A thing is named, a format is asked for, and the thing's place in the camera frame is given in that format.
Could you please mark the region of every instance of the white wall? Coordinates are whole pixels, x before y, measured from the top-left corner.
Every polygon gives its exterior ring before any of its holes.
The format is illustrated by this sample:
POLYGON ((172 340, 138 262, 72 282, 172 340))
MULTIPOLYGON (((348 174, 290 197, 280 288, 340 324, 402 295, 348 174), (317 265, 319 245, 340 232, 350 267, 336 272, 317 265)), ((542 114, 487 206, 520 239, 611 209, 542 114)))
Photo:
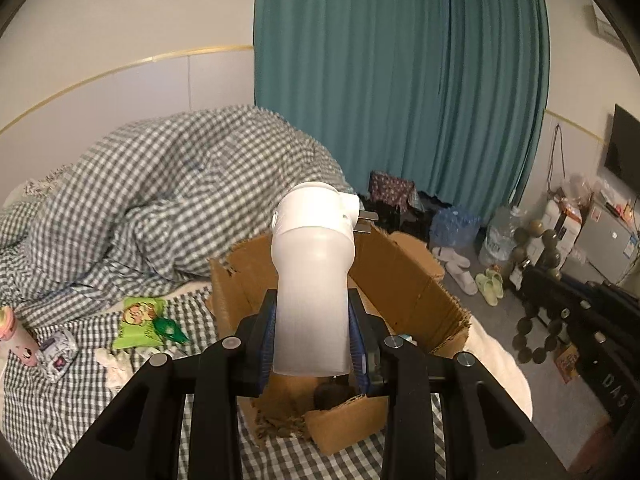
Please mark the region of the white wall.
POLYGON ((545 0, 550 35, 546 107, 604 139, 617 104, 640 118, 640 76, 622 49, 599 37, 591 0, 545 0))
MULTIPOLYGON (((583 173, 591 183, 605 178, 619 193, 633 192, 602 167, 615 105, 640 119, 640 75, 631 58, 597 35, 591 0, 545 0, 549 20, 550 74, 546 111, 534 164, 520 205, 537 215, 546 194, 552 136, 560 124, 567 176, 583 173)), ((552 189, 562 183, 560 143, 552 189)))
POLYGON ((21 182, 73 164, 123 124, 253 103, 250 48, 165 59, 97 78, 33 110, 0 135, 0 204, 21 182))
POLYGON ((69 86, 147 57, 253 44, 254 0, 27 0, 0 37, 0 130, 69 86))

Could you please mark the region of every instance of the plastic water bottle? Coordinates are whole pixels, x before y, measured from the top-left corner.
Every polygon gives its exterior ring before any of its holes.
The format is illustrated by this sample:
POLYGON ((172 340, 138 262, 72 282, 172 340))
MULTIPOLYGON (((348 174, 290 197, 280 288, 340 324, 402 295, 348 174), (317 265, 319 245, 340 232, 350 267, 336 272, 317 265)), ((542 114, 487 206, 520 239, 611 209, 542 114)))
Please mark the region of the plastic water bottle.
POLYGON ((499 208, 486 229, 486 238, 478 256, 480 263, 485 267, 505 263, 516 246, 513 232, 521 225, 522 213, 519 208, 499 208))

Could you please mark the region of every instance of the gold wall trim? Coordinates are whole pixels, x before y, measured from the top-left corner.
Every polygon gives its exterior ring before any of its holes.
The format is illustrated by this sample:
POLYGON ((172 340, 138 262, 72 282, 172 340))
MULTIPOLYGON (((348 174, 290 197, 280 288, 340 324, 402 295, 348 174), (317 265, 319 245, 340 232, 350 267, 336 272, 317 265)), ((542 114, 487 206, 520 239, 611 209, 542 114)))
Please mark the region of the gold wall trim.
POLYGON ((3 126, 2 128, 0 128, 0 135, 2 135, 5 131, 7 131, 9 128, 11 128, 15 123, 17 123, 18 121, 20 121, 21 119, 23 119, 24 117, 26 117, 27 115, 29 115, 31 112, 37 110, 38 108, 43 107, 45 104, 50 103, 51 101, 53 101, 53 99, 56 99, 58 97, 60 97, 61 95, 64 95, 68 92, 71 92, 72 90, 75 90, 78 87, 81 87, 82 85, 85 85, 87 83, 91 83, 93 81, 96 81, 97 79, 100 79, 101 77, 105 77, 111 74, 115 74, 116 72, 122 72, 123 70, 126 70, 127 68, 133 68, 135 66, 139 66, 139 65, 143 65, 146 63, 153 63, 153 62, 157 62, 157 61, 162 61, 165 59, 173 59, 174 57, 184 57, 184 56, 197 56, 198 54, 213 54, 215 52, 236 52, 239 50, 253 50, 254 46, 253 45, 222 45, 222 46, 206 46, 203 48, 192 48, 192 49, 187 49, 187 50, 176 50, 174 52, 167 52, 165 54, 158 54, 157 56, 150 56, 150 57, 145 57, 144 59, 139 59, 137 61, 133 61, 131 63, 127 63, 126 65, 122 65, 119 66, 117 68, 112 68, 111 70, 107 70, 106 72, 102 72, 98 75, 94 75, 88 79, 84 79, 83 81, 79 82, 79 83, 75 83, 71 86, 68 86, 67 88, 56 92, 55 94, 53 94, 50 97, 47 97, 46 99, 44 99, 43 101, 40 101, 38 104, 33 105, 31 108, 29 108, 27 111, 21 113, 20 115, 18 115, 13 121, 11 121, 10 123, 8 123, 7 125, 3 126))
POLYGON ((549 110, 548 108, 545 108, 545 114, 553 115, 553 117, 555 117, 556 119, 560 119, 561 121, 564 121, 565 123, 569 123, 571 126, 574 126, 575 128, 578 128, 582 133, 587 134, 588 136, 593 137, 594 139, 596 139, 600 144, 604 144, 604 139, 602 139, 601 137, 597 136, 593 132, 590 132, 589 130, 587 130, 587 128, 585 128, 583 126, 580 126, 580 124, 574 123, 571 119, 567 119, 566 117, 563 117, 562 115, 557 114, 557 113, 549 110))

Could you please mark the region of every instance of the wrapped snack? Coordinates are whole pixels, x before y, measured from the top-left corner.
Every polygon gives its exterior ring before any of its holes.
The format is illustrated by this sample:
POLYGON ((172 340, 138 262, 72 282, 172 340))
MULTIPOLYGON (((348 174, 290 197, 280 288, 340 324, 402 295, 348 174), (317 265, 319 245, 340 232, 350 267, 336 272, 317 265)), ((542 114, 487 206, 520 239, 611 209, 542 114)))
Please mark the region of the wrapped snack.
POLYGON ((78 345, 69 330, 62 329, 45 339, 38 350, 38 365, 51 383, 57 383, 78 354, 78 345))
POLYGON ((162 346, 154 320, 162 316, 165 301, 161 298, 125 298, 118 338, 113 349, 134 346, 162 346))
POLYGON ((154 320, 154 328, 162 337, 174 343, 185 344, 190 342, 189 338, 180 329, 180 325, 173 319, 158 317, 154 320))

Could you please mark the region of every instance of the green slipper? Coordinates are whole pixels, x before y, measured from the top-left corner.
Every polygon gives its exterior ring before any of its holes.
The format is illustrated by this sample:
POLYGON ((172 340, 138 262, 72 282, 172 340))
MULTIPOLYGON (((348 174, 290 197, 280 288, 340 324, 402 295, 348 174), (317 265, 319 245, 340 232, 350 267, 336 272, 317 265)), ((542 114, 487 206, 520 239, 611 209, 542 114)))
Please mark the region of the green slipper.
POLYGON ((487 269, 485 275, 494 283, 495 297, 501 300, 504 298, 504 289, 502 288, 502 276, 500 272, 493 269, 487 269))
POLYGON ((491 306, 498 305, 498 298, 495 295, 494 282, 485 274, 476 274, 476 285, 484 300, 491 306))

